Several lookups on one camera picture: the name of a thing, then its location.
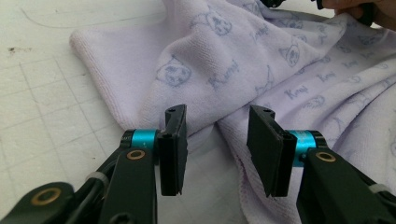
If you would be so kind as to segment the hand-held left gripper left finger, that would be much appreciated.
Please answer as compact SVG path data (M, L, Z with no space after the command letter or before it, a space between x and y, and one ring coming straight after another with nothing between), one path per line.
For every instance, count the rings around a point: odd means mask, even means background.
M186 115L186 105L175 105L165 111L165 129L158 136L163 196L182 193L188 157Z

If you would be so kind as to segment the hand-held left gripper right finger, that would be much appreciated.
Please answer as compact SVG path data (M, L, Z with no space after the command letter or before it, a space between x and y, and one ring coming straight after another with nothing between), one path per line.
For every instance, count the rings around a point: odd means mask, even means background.
M297 138L275 121L266 107L249 108L247 147L267 197L286 197Z

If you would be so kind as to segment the lilac printed towel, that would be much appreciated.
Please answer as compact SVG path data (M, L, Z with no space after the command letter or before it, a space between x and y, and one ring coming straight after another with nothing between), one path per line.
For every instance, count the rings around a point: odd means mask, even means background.
M298 224L301 179L293 173L284 199L265 196L247 148L251 105L273 109L285 129L321 132L331 149L396 192L396 32L260 0L163 3L159 23L71 34L121 127L158 127L166 108L183 104L191 147L219 128L250 224Z

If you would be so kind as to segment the white grid mat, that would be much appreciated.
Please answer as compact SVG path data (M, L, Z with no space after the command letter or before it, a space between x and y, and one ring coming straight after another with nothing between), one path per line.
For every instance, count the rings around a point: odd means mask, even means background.
M80 186L119 144L71 32L163 11L163 0L0 0L0 218L35 187Z

